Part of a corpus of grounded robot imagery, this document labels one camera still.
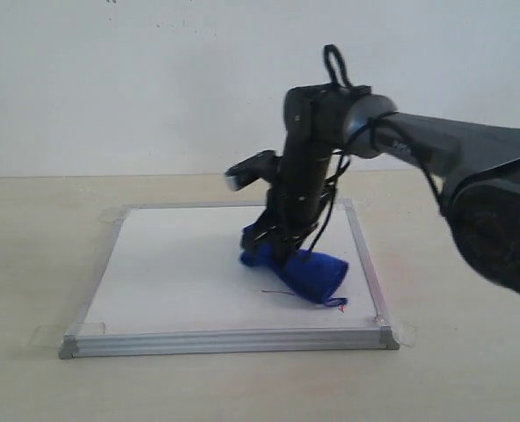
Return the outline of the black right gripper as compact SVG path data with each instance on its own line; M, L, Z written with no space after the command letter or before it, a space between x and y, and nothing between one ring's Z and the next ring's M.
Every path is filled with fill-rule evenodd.
M287 145L280 156L271 149L259 153L260 178L269 183L266 208L242 229L242 251L272 253L279 266L298 253L333 196L326 176L332 155L325 144Z

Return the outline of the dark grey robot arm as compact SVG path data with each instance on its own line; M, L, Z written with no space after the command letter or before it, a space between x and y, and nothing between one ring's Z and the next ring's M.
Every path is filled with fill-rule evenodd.
M398 111L367 86L334 84L289 90L283 103L283 152L243 162L242 187L267 181L267 204L244 229L242 249L286 266L304 240L321 233L338 176L334 155L387 154L419 169L459 254L478 275L520 295L520 128L426 117Z

